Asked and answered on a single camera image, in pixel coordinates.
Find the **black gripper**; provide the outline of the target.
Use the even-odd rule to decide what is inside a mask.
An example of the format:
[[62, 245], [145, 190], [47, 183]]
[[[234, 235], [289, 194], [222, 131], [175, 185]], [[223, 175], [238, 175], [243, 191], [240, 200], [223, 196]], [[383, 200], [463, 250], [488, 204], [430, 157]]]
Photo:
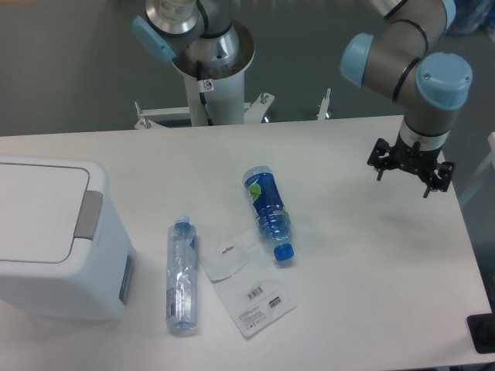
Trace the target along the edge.
[[377, 172], [377, 181], [381, 181], [388, 157], [392, 168], [410, 173], [420, 172], [422, 181], [426, 184], [423, 197], [427, 198], [431, 192], [447, 192], [455, 171], [454, 162], [437, 162], [440, 151], [440, 148], [422, 151], [420, 147], [410, 147], [403, 141], [396, 141], [391, 149], [387, 141], [378, 138], [367, 164]]

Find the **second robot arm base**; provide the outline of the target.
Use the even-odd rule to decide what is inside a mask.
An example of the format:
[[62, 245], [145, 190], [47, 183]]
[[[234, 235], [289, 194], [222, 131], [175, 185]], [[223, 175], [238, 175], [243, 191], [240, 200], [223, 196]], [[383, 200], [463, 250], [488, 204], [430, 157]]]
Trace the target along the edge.
[[167, 63], [195, 42], [220, 41], [232, 32], [232, 2], [147, 1], [132, 30], [148, 54]]

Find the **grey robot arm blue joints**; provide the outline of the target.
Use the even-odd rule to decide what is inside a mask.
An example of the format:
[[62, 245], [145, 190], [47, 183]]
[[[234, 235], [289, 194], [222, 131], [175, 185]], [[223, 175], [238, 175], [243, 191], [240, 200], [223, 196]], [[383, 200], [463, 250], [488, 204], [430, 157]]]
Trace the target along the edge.
[[439, 150], [465, 104], [470, 65], [432, 47], [456, 17], [453, 1], [373, 1], [387, 28], [360, 33], [343, 52], [340, 72], [405, 109], [398, 137], [422, 151]]

